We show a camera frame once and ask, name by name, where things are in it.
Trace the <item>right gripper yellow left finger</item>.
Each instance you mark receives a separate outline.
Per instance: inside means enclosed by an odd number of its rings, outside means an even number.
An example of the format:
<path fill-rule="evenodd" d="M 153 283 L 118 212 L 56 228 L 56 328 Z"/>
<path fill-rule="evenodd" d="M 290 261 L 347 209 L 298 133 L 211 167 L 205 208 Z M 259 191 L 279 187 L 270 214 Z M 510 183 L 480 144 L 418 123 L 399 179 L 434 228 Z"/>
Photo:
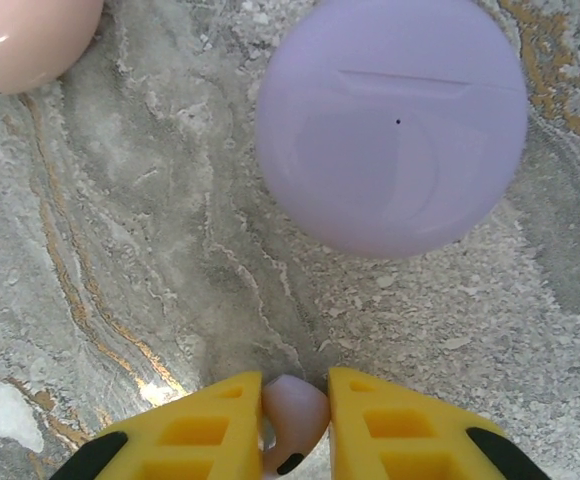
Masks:
<path fill-rule="evenodd" d="M 260 479 L 262 374 L 249 371 L 116 422 L 54 479 Z"/>

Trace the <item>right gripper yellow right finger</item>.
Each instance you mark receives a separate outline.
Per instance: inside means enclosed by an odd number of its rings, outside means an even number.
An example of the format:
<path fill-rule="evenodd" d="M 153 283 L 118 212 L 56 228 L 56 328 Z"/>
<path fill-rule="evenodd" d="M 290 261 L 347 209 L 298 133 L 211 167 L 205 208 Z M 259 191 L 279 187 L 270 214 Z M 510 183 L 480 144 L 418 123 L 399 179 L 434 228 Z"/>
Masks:
<path fill-rule="evenodd" d="M 335 479 L 536 479 L 538 466 L 488 419 L 372 375 L 328 375 Z"/>

